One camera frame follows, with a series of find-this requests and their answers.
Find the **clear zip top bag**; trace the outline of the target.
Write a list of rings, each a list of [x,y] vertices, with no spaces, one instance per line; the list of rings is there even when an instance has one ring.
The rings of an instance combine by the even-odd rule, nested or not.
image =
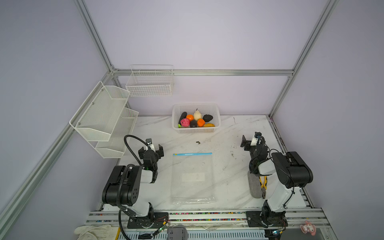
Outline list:
[[[173,154],[171,203],[181,206],[215,202],[213,154]]]

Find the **white plastic basket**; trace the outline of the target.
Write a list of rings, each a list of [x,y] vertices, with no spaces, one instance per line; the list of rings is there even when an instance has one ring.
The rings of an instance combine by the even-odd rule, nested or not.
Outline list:
[[[219,108],[213,103],[176,104],[172,127],[180,134],[213,133],[221,126]]]

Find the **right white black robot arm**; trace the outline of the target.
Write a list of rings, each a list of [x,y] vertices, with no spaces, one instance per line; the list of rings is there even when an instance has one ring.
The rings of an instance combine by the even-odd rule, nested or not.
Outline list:
[[[251,196],[263,199],[260,211],[246,212],[250,227],[286,227],[288,203],[313,181],[313,172],[297,152],[271,149],[261,132],[242,136],[241,148],[250,153],[247,173]]]

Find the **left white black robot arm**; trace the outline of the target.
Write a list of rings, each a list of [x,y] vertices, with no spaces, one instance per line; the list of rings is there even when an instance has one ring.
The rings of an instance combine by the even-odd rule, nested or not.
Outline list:
[[[158,161],[164,156],[163,146],[141,148],[142,166],[116,166],[103,189],[102,202],[118,207],[132,217],[147,217],[153,210],[151,203],[139,198],[141,184],[153,184],[158,177]]]

